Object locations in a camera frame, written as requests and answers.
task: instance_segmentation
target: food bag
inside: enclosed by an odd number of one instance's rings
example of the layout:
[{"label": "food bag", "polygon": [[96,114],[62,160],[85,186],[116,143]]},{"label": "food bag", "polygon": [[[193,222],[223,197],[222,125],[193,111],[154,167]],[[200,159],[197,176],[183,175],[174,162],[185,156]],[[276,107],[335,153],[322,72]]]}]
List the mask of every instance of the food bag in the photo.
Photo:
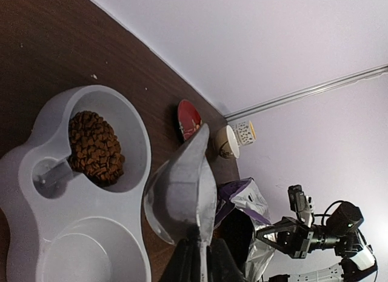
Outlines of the food bag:
[{"label": "food bag", "polygon": [[[252,239],[243,272],[248,281],[256,282],[267,268],[275,249],[255,238],[257,230],[271,223],[267,201],[261,195],[253,178],[232,181],[218,189],[215,228],[235,209],[250,217],[253,225]],[[275,235],[269,238],[275,241]]]}]

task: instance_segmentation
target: dry pet food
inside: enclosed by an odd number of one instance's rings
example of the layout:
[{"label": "dry pet food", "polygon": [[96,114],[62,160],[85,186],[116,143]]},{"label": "dry pet food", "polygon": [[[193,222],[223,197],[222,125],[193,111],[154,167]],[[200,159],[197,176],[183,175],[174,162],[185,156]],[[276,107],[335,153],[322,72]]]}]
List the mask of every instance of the dry pet food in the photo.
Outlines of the dry pet food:
[{"label": "dry pet food", "polygon": [[78,112],[69,122],[70,167],[99,187],[115,184],[124,174],[125,157],[113,128],[97,113]]}]

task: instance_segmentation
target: red bowl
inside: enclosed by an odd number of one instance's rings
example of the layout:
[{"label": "red bowl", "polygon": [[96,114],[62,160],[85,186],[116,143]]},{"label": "red bowl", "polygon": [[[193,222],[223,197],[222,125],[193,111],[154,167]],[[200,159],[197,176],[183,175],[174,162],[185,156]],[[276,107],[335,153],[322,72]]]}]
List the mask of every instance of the red bowl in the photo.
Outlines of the red bowl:
[{"label": "red bowl", "polygon": [[187,141],[202,125],[201,115],[188,100],[182,100],[178,105],[178,121],[184,141]]}]

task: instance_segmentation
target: wall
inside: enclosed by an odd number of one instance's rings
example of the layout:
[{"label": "wall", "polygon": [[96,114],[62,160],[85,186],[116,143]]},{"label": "wall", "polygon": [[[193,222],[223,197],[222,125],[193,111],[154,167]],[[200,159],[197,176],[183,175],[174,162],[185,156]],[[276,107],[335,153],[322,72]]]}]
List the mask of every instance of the wall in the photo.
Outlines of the wall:
[{"label": "wall", "polygon": [[388,0],[92,0],[226,114],[388,62]]},{"label": "wall", "polygon": [[[316,212],[345,199],[359,206],[361,226],[388,281],[388,75],[304,98],[251,116],[257,142],[241,148],[241,177],[253,176],[272,221],[295,214],[287,188],[301,184]],[[306,260],[277,253],[266,277],[329,267],[338,259],[317,250]],[[374,276],[366,281],[373,281]]]}]

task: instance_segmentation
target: wooden table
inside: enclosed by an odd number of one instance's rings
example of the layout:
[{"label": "wooden table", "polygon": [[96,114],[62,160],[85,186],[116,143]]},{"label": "wooden table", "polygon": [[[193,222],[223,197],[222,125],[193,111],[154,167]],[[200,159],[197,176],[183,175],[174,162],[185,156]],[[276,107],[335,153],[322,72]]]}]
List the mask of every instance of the wooden table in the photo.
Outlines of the wooden table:
[{"label": "wooden table", "polygon": [[[181,99],[197,106],[212,134],[226,123],[143,43],[89,0],[0,0],[0,157],[26,141],[51,97],[97,83],[116,89],[138,109],[151,139],[152,171],[180,145],[173,117]],[[218,183],[239,177],[235,161],[218,158],[211,150],[208,158]],[[152,232],[144,216],[142,226],[153,281],[158,281],[173,248]],[[2,282],[9,240],[0,210]]]}]

